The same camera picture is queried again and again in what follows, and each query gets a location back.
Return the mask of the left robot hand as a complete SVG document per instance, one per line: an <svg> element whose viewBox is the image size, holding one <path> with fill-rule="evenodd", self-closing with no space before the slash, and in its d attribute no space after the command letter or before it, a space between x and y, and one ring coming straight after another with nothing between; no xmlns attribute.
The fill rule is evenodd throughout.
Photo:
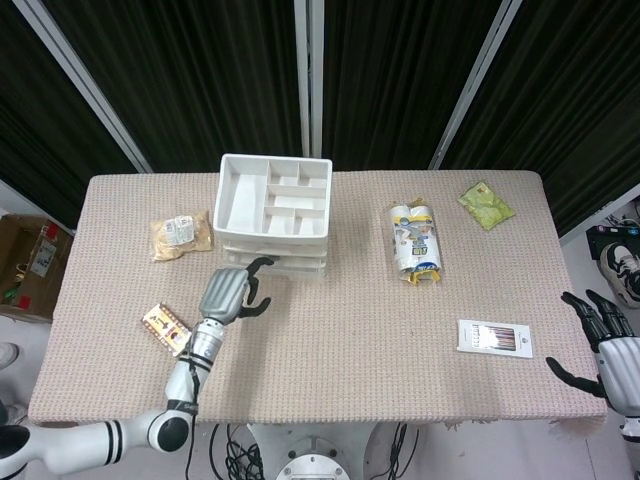
<svg viewBox="0 0 640 480"><path fill-rule="evenodd" d="M246 268L216 270L200 302L201 316L228 326L237 318L262 315L270 306L271 298L265 297L257 306L252 306L259 287L256 273L261 267L273 264L274 260L269 257L258 257Z"/></svg>

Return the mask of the clear plastic container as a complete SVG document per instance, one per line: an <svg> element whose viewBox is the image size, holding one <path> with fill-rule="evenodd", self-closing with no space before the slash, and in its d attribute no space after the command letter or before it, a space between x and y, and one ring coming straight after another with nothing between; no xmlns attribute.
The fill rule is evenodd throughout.
<svg viewBox="0 0 640 480"><path fill-rule="evenodd" d="M321 269L325 268L327 264L325 257L277 256L244 252L224 253L224 259L229 263L244 266L261 257L271 259L274 262L274 268Z"/></svg>
<svg viewBox="0 0 640 480"><path fill-rule="evenodd" d="M294 245L274 242L221 240L221 245L233 251L266 253L273 255L323 256L328 252L327 245Z"/></svg>
<svg viewBox="0 0 640 480"><path fill-rule="evenodd" d="M275 266L263 266L258 272L261 276L278 276L290 280L320 280L326 276L326 269L285 269Z"/></svg>

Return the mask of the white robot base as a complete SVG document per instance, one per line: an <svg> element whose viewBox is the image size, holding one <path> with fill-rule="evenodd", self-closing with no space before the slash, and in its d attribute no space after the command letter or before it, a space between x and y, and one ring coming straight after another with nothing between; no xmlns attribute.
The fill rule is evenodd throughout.
<svg viewBox="0 0 640 480"><path fill-rule="evenodd" d="M265 480L364 480L372 422L250 424Z"/></svg>

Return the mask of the white plastic drawer cabinet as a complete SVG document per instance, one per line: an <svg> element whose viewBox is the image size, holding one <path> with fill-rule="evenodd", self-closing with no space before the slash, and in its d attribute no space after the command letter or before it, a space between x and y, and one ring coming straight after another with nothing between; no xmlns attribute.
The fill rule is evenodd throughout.
<svg viewBox="0 0 640 480"><path fill-rule="evenodd" d="M217 242L328 246L332 174L327 159L225 154L212 223Z"/></svg>

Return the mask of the red and yellow carton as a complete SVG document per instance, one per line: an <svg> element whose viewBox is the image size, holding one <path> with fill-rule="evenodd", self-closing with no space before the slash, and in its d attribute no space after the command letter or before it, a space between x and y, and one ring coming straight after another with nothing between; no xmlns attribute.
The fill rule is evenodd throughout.
<svg viewBox="0 0 640 480"><path fill-rule="evenodd" d="M173 357L185 350L192 336L191 330L164 303L152 307L141 322Z"/></svg>

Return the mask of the tan snack bag white label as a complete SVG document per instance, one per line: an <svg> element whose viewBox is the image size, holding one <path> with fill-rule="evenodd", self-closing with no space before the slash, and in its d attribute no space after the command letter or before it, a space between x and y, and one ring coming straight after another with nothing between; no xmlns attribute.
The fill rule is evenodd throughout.
<svg viewBox="0 0 640 480"><path fill-rule="evenodd" d="M150 223L151 260L176 260L187 253L211 251L214 246L209 212L177 215Z"/></svg>

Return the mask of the white and black sneaker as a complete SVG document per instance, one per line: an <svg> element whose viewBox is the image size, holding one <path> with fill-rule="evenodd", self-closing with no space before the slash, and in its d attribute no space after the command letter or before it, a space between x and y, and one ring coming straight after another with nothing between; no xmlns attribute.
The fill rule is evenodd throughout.
<svg viewBox="0 0 640 480"><path fill-rule="evenodd" d="M640 309L640 256L622 243L603 248L600 271L615 296L628 308Z"/></svg>

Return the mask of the beige woven tablecloth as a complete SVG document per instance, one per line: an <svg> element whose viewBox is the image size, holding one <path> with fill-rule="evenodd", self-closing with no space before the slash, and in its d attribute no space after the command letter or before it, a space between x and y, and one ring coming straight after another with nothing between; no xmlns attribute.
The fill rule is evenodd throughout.
<svg viewBox="0 0 640 480"><path fill-rule="evenodd" d="M485 231L458 202L484 181L515 215ZM37 423L122 419L165 405L175 360L142 317L167 304L187 324L219 250L153 262L154 220L210 208L214 173L93 178L53 315L29 415ZM389 210L423 198L439 283L399 277ZM199 396L204 421L295 423L605 419L604 401L559 381L557 358L593 377L540 176L531 171L369 171L333 177L327 273L261 276L261 316L234 322ZM533 358L457 350L458 321L530 327Z"/></svg>

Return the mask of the white coloured pencil box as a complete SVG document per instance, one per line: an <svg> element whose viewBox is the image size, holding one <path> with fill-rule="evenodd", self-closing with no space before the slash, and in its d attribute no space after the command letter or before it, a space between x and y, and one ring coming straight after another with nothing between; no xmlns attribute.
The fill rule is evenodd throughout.
<svg viewBox="0 0 640 480"><path fill-rule="evenodd" d="M465 353L532 359L530 327L461 319L458 321L457 350Z"/></svg>

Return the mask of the black floor device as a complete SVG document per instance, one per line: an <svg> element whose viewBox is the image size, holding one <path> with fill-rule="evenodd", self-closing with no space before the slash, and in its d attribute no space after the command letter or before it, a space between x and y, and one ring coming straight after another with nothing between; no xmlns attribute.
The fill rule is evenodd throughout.
<svg viewBox="0 0 640 480"><path fill-rule="evenodd" d="M613 243L621 243L634 254L640 254L640 228L597 225L586 231L591 259L600 259L602 250Z"/></svg>

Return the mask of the brown cardboard box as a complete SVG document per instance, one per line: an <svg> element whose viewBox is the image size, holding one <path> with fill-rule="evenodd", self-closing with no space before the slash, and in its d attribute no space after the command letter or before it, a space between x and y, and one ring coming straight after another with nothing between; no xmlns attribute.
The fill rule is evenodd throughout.
<svg viewBox="0 0 640 480"><path fill-rule="evenodd" d="M48 323L58 300L73 237L39 216L0 217L0 315Z"/></svg>

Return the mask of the paper towel roll pack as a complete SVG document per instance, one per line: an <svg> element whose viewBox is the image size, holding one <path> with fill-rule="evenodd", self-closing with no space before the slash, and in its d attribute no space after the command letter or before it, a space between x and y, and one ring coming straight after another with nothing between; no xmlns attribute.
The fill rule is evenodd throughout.
<svg viewBox="0 0 640 480"><path fill-rule="evenodd" d="M442 261L432 208L423 198L394 205L389 210L394 264L399 277L418 285L439 283Z"/></svg>

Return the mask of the green snack packet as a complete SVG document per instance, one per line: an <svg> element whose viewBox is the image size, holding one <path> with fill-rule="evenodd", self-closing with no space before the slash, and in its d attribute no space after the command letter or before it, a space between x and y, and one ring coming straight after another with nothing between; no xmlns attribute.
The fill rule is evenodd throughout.
<svg viewBox="0 0 640 480"><path fill-rule="evenodd" d="M467 189L458 202L485 231L492 230L515 215L515 211L484 181Z"/></svg>

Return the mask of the black pleated curtain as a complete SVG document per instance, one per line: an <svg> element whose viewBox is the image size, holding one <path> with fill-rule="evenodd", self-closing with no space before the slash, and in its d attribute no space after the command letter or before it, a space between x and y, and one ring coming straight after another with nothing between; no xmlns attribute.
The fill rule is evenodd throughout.
<svg viewBox="0 0 640 480"><path fill-rule="evenodd" d="M73 228L93 177L134 170L12 0L0 0L0 180Z"/></svg>
<svg viewBox="0 0 640 480"><path fill-rule="evenodd" d="M640 184L640 0L522 0L442 165L537 173L559 234Z"/></svg>
<svg viewBox="0 0 640 480"><path fill-rule="evenodd" d="M501 0L325 0L322 154L428 167Z"/></svg>
<svg viewBox="0 0 640 480"><path fill-rule="evenodd" d="M302 152L293 0L43 0L156 172Z"/></svg>

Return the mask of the white metal frame post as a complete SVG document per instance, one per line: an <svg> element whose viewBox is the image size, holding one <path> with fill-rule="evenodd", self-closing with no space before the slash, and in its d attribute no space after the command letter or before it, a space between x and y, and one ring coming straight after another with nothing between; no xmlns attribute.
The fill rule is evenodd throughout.
<svg viewBox="0 0 640 480"><path fill-rule="evenodd" d="M325 0L293 0L301 145L305 157L323 149Z"/></svg>
<svg viewBox="0 0 640 480"><path fill-rule="evenodd" d="M455 139L500 47L517 16L523 0L501 0L496 15L459 94L449 121L429 162L429 170L438 170Z"/></svg>
<svg viewBox="0 0 640 480"><path fill-rule="evenodd" d="M138 173L153 169L79 54L41 0L11 0Z"/></svg>

